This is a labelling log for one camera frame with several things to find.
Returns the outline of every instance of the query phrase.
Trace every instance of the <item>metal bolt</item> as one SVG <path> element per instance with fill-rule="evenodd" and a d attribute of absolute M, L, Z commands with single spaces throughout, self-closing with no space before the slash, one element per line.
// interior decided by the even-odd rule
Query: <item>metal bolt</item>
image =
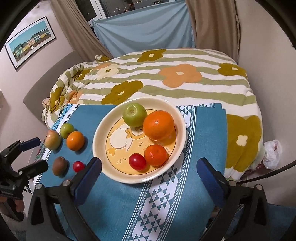
<path fill-rule="evenodd" d="M 69 180 L 65 180 L 63 181 L 63 186 L 66 187 L 66 186 L 69 186 L 70 185 L 70 181 Z"/>
<path fill-rule="evenodd" d="M 39 183 L 36 185 L 36 189 L 40 189 L 40 188 L 42 188 L 42 184 Z"/>
<path fill-rule="evenodd" d="M 260 184 L 257 184 L 257 185 L 256 185 L 256 188 L 257 188 L 258 190 L 262 190 L 262 189 L 263 189 L 263 186 L 261 186 Z"/>
<path fill-rule="evenodd" d="M 230 186 L 232 186 L 232 187 L 235 187 L 235 186 L 237 185 L 237 183 L 236 183 L 235 181 L 233 181 L 233 180 L 230 180 L 230 181 L 228 182 L 228 184 L 229 184 Z"/>

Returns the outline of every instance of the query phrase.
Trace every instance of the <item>kiwi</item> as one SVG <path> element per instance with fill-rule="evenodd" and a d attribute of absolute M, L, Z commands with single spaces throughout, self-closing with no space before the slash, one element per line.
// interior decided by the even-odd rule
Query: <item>kiwi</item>
<path fill-rule="evenodd" d="M 54 163 L 52 165 L 52 172 L 55 176 L 62 176 L 67 167 L 68 161 L 64 157 L 59 156 L 54 160 Z"/>

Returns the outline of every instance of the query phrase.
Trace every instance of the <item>picture frame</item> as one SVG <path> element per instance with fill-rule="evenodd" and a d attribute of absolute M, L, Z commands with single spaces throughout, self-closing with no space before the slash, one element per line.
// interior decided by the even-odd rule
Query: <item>picture frame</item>
<path fill-rule="evenodd" d="M 47 17 L 43 17 L 8 40 L 5 49 L 17 70 L 30 56 L 55 38 Z"/>

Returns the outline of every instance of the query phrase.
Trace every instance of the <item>gray headboard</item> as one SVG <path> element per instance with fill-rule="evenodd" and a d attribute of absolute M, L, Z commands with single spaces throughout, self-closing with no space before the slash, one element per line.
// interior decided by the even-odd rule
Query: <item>gray headboard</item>
<path fill-rule="evenodd" d="M 44 109 L 42 106 L 42 101 L 49 97 L 50 90 L 57 82 L 59 76 L 66 69 L 82 62 L 83 60 L 79 54 L 76 51 L 73 51 L 57 62 L 33 85 L 33 87 L 23 99 L 23 103 L 38 120 L 41 120 Z"/>

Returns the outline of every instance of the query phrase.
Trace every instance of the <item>floral blanket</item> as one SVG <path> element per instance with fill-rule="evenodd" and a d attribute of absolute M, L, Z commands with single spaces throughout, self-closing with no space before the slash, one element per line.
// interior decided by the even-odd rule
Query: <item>floral blanket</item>
<path fill-rule="evenodd" d="M 129 53 L 66 70 L 50 92 L 42 118 L 52 127 L 67 103 L 115 104 L 143 96 L 175 105 L 221 103 L 228 150 L 224 176 L 239 179 L 264 156 L 261 113 L 246 71 L 224 53 L 205 49 L 157 49 Z"/>

